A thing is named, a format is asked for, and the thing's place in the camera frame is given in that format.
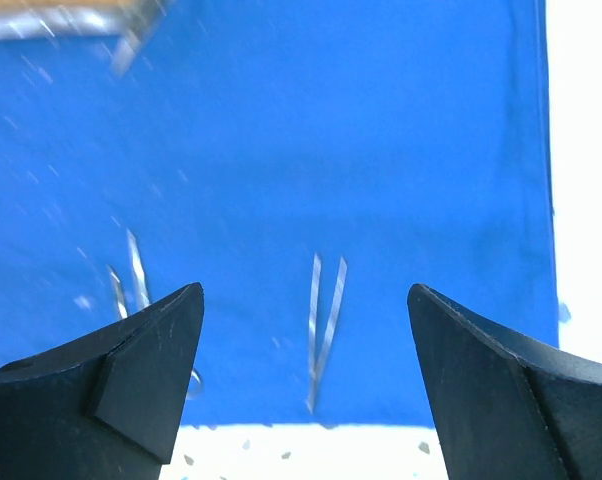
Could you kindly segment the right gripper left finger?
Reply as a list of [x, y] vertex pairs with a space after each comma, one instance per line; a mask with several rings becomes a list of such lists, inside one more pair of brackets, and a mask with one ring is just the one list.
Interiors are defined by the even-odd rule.
[[204, 315], [188, 284], [0, 368], [0, 479], [156, 479], [170, 463]]

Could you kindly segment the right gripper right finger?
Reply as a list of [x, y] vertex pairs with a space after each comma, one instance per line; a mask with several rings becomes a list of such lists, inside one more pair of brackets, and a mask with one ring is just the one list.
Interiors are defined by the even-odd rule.
[[602, 364], [423, 284], [407, 305], [451, 479], [602, 480]]

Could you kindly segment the steel forceps with ring handles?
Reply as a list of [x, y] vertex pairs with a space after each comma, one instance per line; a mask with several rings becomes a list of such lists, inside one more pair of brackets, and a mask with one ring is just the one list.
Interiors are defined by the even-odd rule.
[[[131, 230], [126, 230], [130, 264], [134, 285], [135, 302], [139, 311], [144, 310], [151, 304], [149, 289], [146, 281], [145, 269], [140, 256], [136, 236]], [[200, 373], [192, 368], [190, 372], [190, 384], [188, 386], [186, 399], [193, 400], [203, 391], [203, 380]]]

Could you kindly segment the steel tweezers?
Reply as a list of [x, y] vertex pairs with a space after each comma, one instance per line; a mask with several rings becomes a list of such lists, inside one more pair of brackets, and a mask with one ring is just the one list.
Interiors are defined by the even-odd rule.
[[320, 383], [323, 378], [327, 362], [337, 329], [344, 289], [347, 278], [348, 265], [344, 257], [339, 259], [339, 265], [332, 293], [332, 300], [328, 311], [328, 318], [323, 336], [318, 338], [318, 313], [320, 280], [322, 273], [322, 259], [318, 253], [313, 256], [312, 276], [310, 284], [309, 314], [308, 314], [308, 374], [309, 388], [306, 407], [313, 414], [319, 395]]

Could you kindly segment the blue surgical cloth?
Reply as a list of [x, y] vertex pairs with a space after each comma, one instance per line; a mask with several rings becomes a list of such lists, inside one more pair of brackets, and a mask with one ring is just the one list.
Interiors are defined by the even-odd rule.
[[[0, 366], [198, 282], [188, 424], [427, 425], [427, 284], [558, 341], [541, 1], [177, 1], [112, 38], [0, 42]], [[316, 408], [318, 338], [347, 278]]]

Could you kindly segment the steel tray with orange mat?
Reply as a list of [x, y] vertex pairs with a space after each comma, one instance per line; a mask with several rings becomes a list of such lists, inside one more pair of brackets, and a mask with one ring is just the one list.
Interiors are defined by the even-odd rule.
[[143, 36], [169, 1], [0, 1], [0, 41], [59, 36]]

